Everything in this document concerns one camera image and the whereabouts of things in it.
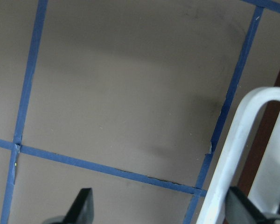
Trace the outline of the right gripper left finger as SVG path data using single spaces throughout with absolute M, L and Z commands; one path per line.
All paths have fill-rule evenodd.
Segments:
M 44 224 L 92 224 L 94 202 L 92 188 L 83 188 L 72 203 L 65 216 L 48 218 Z

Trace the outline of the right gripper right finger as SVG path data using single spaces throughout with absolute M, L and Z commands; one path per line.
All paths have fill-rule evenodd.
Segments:
M 229 224 L 280 224 L 280 215 L 261 212 L 238 187 L 229 187 L 225 220 Z

